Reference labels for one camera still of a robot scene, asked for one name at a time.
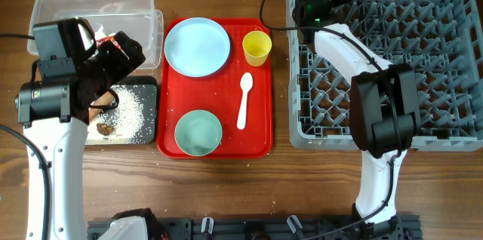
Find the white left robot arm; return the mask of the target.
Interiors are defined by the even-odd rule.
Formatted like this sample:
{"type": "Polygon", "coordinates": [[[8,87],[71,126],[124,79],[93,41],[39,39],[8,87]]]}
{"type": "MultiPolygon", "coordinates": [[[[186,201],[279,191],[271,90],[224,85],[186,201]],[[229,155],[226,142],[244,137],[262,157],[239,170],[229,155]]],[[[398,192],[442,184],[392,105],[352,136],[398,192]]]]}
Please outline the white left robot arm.
{"type": "Polygon", "coordinates": [[[91,104],[144,62],[124,32],[85,48],[79,32],[54,32],[40,80],[16,99],[29,156],[27,239],[85,239],[82,162],[91,104]]]}

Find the dark brown food lump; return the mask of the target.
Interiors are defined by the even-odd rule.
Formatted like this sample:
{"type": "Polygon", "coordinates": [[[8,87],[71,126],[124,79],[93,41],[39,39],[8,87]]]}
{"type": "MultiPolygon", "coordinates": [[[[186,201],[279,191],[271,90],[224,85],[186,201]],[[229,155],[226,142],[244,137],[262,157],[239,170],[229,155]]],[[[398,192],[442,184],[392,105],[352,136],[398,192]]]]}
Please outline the dark brown food lump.
{"type": "Polygon", "coordinates": [[[115,130],[113,126],[104,123],[97,123],[96,127],[97,132],[103,136],[109,136],[115,130]]]}

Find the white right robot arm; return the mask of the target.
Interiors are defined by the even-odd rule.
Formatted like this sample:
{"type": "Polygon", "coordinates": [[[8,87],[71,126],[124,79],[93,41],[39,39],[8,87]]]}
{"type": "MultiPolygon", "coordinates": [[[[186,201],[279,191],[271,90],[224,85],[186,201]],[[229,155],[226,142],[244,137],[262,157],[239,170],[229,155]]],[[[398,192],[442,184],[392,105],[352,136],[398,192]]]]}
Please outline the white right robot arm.
{"type": "Polygon", "coordinates": [[[330,12],[352,0],[295,0],[294,22],[305,43],[348,81],[349,128],[361,150],[361,186],[352,233],[373,239],[398,228],[395,194],[402,161],[420,129],[413,69],[393,64],[358,40],[330,12]]]}

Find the light green bowl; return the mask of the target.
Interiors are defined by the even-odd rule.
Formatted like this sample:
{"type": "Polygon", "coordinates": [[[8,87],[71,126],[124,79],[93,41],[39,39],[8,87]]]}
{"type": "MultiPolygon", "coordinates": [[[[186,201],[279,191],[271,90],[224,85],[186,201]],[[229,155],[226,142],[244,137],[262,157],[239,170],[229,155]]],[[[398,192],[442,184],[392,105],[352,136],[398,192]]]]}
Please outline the light green bowl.
{"type": "Polygon", "coordinates": [[[223,129],[213,113],[197,109],[183,115],[177,122],[174,137],[183,153],[192,157],[211,154],[223,138],[223,129]]]}

